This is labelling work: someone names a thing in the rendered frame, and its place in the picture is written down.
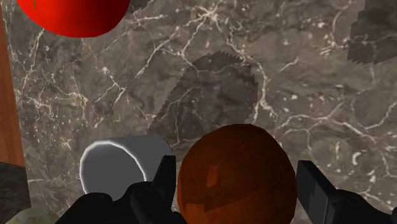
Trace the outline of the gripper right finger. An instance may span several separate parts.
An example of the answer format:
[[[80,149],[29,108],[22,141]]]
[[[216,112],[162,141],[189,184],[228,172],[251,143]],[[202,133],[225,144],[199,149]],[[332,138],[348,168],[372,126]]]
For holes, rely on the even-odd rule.
[[[309,160],[298,161],[296,189],[312,224],[397,224],[397,207],[387,214],[357,193],[336,189]]]

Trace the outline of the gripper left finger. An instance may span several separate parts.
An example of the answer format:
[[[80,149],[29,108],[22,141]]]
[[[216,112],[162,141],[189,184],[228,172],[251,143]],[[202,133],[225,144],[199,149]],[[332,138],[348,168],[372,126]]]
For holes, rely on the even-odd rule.
[[[81,196],[55,224],[187,224],[173,211],[176,158],[163,156],[152,181],[130,185],[113,201],[106,193]]]

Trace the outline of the grey cup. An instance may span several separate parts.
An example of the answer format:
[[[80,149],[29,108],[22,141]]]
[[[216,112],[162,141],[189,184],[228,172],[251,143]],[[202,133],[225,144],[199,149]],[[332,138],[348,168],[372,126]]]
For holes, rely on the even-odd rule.
[[[171,154],[168,142],[157,134],[95,141],[80,159],[83,191],[106,193],[118,200],[130,185],[151,181],[162,157]]]

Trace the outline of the brown orange round fruit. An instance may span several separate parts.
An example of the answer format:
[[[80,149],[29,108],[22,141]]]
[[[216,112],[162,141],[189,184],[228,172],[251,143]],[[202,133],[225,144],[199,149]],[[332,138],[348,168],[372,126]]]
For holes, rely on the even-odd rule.
[[[295,171],[266,130],[227,125],[190,148],[179,170],[177,199],[188,224],[290,224]]]

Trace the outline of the pale green round object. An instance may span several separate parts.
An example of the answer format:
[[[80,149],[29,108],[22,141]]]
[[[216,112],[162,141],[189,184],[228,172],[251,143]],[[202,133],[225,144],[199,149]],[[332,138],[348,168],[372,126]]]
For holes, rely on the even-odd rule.
[[[5,224],[55,224],[59,217],[44,206],[24,209]]]

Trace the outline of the red tomato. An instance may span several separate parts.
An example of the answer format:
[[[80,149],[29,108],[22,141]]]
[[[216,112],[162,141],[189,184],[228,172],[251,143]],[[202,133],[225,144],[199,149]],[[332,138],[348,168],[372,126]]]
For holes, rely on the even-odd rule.
[[[47,31],[91,38],[115,28],[130,0],[17,0],[17,3],[32,21]]]

